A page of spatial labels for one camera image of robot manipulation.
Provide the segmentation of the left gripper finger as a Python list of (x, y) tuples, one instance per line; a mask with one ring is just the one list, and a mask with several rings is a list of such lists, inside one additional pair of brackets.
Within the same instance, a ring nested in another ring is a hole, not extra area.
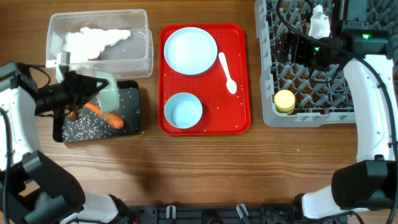
[(84, 91), (79, 90), (74, 92), (74, 111), (82, 109), (87, 103), (89, 103), (94, 97), (96, 97), (100, 91)]
[(75, 73), (74, 90), (77, 92), (99, 92), (109, 85), (104, 78), (89, 77)]

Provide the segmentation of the brown shiitake mushroom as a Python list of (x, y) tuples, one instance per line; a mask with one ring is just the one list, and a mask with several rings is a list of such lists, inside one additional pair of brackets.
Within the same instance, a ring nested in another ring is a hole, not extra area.
[(65, 109), (65, 116), (70, 121), (77, 121), (80, 118), (80, 112), (79, 111), (70, 111), (68, 109)]

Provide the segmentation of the green bowl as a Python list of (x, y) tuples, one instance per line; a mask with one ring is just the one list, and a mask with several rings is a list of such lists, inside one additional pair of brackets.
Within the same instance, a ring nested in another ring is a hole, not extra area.
[(99, 106), (103, 114), (110, 113), (119, 108), (119, 91), (117, 81), (113, 74), (95, 72), (96, 78), (106, 79), (108, 85), (97, 95)]

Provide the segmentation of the orange carrot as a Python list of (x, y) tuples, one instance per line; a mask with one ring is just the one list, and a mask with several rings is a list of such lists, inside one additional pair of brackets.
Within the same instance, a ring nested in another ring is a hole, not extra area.
[(86, 103), (85, 107), (92, 111), (95, 115), (105, 120), (114, 129), (121, 129), (124, 126), (124, 120), (122, 117), (116, 114), (103, 113), (101, 108), (93, 103)]

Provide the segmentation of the large white tissue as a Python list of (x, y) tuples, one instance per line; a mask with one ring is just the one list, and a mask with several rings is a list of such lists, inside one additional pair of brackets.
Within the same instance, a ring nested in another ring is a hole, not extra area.
[(70, 52), (72, 63), (87, 62), (89, 58), (96, 58), (105, 47), (91, 44), (81, 32), (68, 33), (65, 36), (63, 51)]

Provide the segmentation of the small white tissue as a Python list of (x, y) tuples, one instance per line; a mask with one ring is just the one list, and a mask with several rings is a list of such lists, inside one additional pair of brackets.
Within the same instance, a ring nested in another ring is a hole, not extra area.
[(120, 29), (103, 30), (83, 27), (80, 29), (80, 32), (91, 44), (101, 47), (115, 45), (120, 40), (126, 40), (131, 36), (131, 31)]

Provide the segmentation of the yellow cup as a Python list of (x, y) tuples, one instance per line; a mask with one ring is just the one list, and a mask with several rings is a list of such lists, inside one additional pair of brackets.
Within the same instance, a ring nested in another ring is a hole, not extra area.
[(274, 95), (274, 103), (279, 113), (291, 114), (295, 109), (295, 95), (290, 90), (280, 90)]

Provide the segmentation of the red snack wrapper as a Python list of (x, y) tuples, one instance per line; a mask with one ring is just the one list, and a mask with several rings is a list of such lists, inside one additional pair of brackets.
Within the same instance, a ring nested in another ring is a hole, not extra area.
[(100, 60), (100, 57), (99, 57), (99, 56), (96, 57), (96, 58), (89, 58), (89, 59), (88, 59), (88, 61), (98, 61), (98, 60)]

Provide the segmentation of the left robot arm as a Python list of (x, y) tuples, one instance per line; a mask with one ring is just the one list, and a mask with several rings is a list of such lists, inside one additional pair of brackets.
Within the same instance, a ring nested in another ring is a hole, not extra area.
[(39, 88), (31, 65), (1, 66), (1, 211), (5, 223), (138, 223), (121, 199), (83, 191), (79, 182), (43, 152), (35, 117), (81, 109), (107, 78), (60, 69), (63, 80)]

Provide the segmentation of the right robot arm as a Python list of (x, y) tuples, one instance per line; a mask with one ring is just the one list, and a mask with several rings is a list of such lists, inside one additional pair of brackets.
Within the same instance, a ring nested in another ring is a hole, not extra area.
[(274, 49), (279, 62), (321, 70), (337, 64), (348, 83), (356, 118), (358, 152), (353, 165), (337, 170), (331, 184), (295, 198), (297, 219), (310, 222), (358, 216), (362, 211), (397, 213), (397, 102), (389, 33), (371, 30), (366, 1), (334, 1), (332, 14), (310, 8), (307, 33), (288, 27)]

